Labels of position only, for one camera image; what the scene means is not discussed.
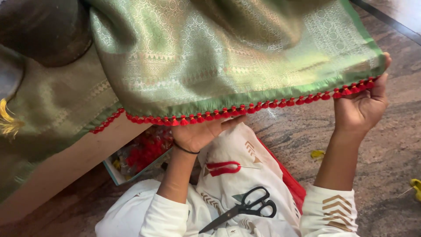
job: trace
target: black hair tie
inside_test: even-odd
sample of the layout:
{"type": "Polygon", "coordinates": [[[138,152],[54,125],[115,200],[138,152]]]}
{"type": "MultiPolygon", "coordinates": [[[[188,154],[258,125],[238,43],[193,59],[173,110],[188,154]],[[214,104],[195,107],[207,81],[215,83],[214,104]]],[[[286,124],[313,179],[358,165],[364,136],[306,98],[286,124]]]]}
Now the black hair tie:
{"type": "Polygon", "coordinates": [[[182,148],[179,144],[177,144],[176,143],[176,141],[174,140],[174,146],[176,146],[178,149],[180,149],[180,150],[182,150],[182,151],[185,151],[185,152],[187,152],[187,153],[189,153],[189,154],[192,154],[192,155],[197,155],[197,154],[199,154],[200,153],[200,151],[199,152],[193,152],[193,151],[188,151],[188,150],[186,150],[186,149],[184,149],[184,148],[182,148]]]}

